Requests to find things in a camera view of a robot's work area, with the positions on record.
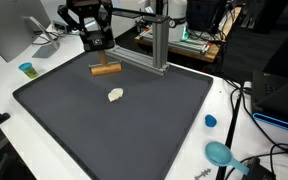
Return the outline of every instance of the blue cap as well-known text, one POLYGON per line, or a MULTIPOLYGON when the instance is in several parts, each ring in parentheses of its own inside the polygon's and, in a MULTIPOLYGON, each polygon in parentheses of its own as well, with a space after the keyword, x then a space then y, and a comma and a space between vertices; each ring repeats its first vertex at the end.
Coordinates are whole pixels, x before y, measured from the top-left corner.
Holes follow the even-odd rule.
POLYGON ((26 69, 29 69, 32 67, 32 63, 24 63, 24 64, 21 64, 18 68, 22 71, 26 70, 26 69))
POLYGON ((205 116, 205 124, 207 127, 214 127, 216 125, 217 121, 212 115, 205 116))

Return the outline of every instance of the black mat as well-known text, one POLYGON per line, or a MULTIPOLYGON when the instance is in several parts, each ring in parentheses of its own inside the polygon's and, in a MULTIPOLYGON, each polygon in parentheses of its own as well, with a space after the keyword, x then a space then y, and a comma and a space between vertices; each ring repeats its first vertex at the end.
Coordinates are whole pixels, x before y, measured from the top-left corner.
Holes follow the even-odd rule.
POLYGON ((93 77, 89 63, 97 54, 79 55, 14 97, 91 178, 164 179, 213 79, 176 67, 161 77, 125 63, 122 73, 93 77), (110 103, 113 88, 124 96, 110 103))

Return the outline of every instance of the monitor stand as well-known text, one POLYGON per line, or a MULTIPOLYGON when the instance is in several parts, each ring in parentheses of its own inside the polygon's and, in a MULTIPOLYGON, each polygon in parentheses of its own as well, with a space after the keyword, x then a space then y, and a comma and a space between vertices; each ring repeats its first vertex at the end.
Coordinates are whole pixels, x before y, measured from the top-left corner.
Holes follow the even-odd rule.
POLYGON ((39 23, 34 17, 30 16, 26 18, 27 20, 33 22, 42 32, 45 34, 47 39, 51 42, 51 44, 44 45, 36 51, 36 53, 32 56, 33 58, 49 58, 51 57, 60 47, 60 43, 54 41, 51 35, 46 31, 41 23, 39 23))

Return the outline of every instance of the desk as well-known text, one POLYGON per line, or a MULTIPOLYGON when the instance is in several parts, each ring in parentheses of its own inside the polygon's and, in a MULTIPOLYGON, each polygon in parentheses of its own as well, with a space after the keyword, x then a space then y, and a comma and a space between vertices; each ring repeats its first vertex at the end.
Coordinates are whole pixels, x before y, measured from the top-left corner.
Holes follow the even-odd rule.
MULTIPOLYGON (((246 82, 244 87, 251 87, 250 82, 246 82)), ((246 107, 250 110, 251 97, 246 95, 246 107)), ((288 144, 288 131, 257 121, 263 130, 277 143, 288 144)), ((244 110, 243 104, 241 103, 239 114, 236 123, 236 129, 232 142, 232 153, 237 160, 242 160, 251 156, 267 154, 270 152, 272 143, 269 142, 260 130, 255 126, 252 119, 244 110)), ((279 148, 275 148, 274 152, 280 152, 279 148)), ((260 158, 261 165, 271 171, 269 156, 260 158)), ((274 155, 273 156, 274 171, 276 179, 288 179, 288 155, 274 155)), ((229 179, 240 180, 242 174, 236 170, 231 174, 229 179)))
MULTIPOLYGON (((0 57, 0 112, 11 115, 0 128, 37 179, 87 180, 90 178, 77 163, 12 96, 14 90, 30 81, 18 70, 21 63, 32 62, 42 75, 84 51, 78 36, 65 36, 59 41, 59 50, 48 59, 31 58, 39 48, 35 45, 28 47, 10 63, 5 63, 0 57)), ((209 141, 224 143, 226 140, 232 117, 229 100, 232 88, 224 80, 213 78, 213 86, 166 176, 167 180, 192 180, 207 168, 212 169, 208 179, 216 177, 218 168, 207 161, 204 147, 209 141), (205 126, 204 117, 207 114, 217 118, 218 124, 214 128, 205 126)))
MULTIPOLYGON (((241 8, 240 7, 236 7, 235 8, 235 14, 234 14, 234 21, 232 18, 228 18, 228 20, 226 21, 224 27, 223 27, 223 32, 224 34, 227 36, 229 34, 229 32, 232 29, 232 26, 234 24, 234 22, 236 21, 237 17, 239 16, 240 12, 241 12, 241 8)), ((150 39, 142 39, 140 36, 137 36, 135 38, 135 42, 141 45, 145 45, 145 46, 152 46, 152 40, 150 39)), ((191 57, 194 59, 198 59, 198 60, 202 60, 202 61, 206 61, 206 62, 210 62, 213 63, 215 58, 217 57, 220 49, 216 46, 216 45, 212 45, 209 50, 203 55, 200 54, 197 49, 196 50, 189 50, 187 47, 190 46, 189 44, 185 43, 185 42, 177 42, 176 44, 173 43, 169 43, 169 47, 168 47, 168 51, 169 52, 173 52, 176 54, 180 54, 183 56, 187 56, 187 57, 191 57)))

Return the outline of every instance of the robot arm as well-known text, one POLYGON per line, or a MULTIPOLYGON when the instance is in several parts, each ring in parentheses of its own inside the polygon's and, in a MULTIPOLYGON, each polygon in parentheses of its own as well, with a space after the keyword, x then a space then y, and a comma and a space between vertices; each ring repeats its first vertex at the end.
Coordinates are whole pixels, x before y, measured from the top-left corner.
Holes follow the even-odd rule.
POLYGON ((90 52, 115 46, 111 28, 112 10, 111 0, 66 0, 66 5, 59 6, 57 12, 73 30, 80 31, 84 50, 90 52), (68 10, 73 11, 79 17, 79 23, 70 17, 68 10), (96 20, 100 30, 87 30, 84 19, 88 17, 96 20))

